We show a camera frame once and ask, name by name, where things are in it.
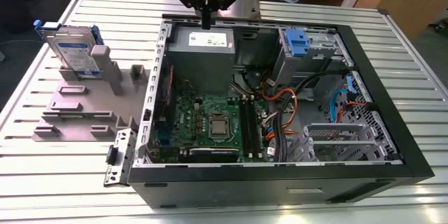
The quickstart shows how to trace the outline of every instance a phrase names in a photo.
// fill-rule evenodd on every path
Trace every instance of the side panel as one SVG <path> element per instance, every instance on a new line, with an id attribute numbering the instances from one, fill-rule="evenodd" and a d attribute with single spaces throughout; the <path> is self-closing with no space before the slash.
<path id="1" fill-rule="evenodd" d="M 387 179 L 308 179 L 131 183 L 152 208 L 231 207 L 352 202 L 399 182 Z"/>

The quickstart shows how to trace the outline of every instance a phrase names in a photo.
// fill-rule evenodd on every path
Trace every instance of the blue cable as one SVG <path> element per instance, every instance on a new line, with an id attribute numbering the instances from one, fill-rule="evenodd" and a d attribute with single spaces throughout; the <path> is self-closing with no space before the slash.
<path id="1" fill-rule="evenodd" d="M 347 76 L 347 86 L 351 93 L 356 94 L 356 89 L 354 87 L 354 76 Z"/>
<path id="2" fill-rule="evenodd" d="M 335 103 L 336 103 L 336 97 L 338 97 L 339 93 L 347 94 L 348 90 L 346 90 L 346 89 L 336 90 L 331 99 L 330 99 L 330 118 L 331 118 L 332 122 L 336 122 Z"/>

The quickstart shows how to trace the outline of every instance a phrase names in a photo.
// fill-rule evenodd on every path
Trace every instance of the blue latch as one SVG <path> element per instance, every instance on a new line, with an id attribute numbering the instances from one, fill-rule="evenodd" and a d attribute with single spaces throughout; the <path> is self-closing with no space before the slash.
<path id="1" fill-rule="evenodd" d="M 303 57 L 308 53 L 308 37 L 302 29 L 287 29 L 286 38 L 291 47 L 291 54 L 295 57 Z"/>

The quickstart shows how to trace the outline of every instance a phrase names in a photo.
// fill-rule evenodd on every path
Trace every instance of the gray power supply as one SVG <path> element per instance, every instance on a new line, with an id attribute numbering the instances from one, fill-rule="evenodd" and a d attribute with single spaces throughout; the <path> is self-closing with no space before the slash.
<path id="1" fill-rule="evenodd" d="M 226 95 L 235 57 L 234 30 L 179 27 L 167 56 L 176 78 L 190 81 L 196 94 Z"/>

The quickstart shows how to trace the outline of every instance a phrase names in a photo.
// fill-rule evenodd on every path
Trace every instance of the black cable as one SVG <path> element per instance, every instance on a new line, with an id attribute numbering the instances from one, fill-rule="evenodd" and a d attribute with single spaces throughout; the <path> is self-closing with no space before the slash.
<path id="1" fill-rule="evenodd" d="M 248 73 L 248 70 L 251 69 L 259 69 L 259 70 L 264 70 L 267 71 L 270 69 L 270 66 L 266 66 L 266 65 L 254 65 L 254 66 L 247 66 L 244 69 L 243 69 L 243 72 L 242 72 L 242 78 L 243 78 L 243 81 L 246 83 L 246 85 L 248 86 L 250 90 L 251 91 L 259 91 L 262 89 L 262 82 L 264 81 L 262 79 L 263 77 L 263 73 L 260 73 L 260 86 L 259 88 L 255 88 L 252 86 L 252 84 L 250 83 L 250 80 L 247 79 L 247 73 Z"/>

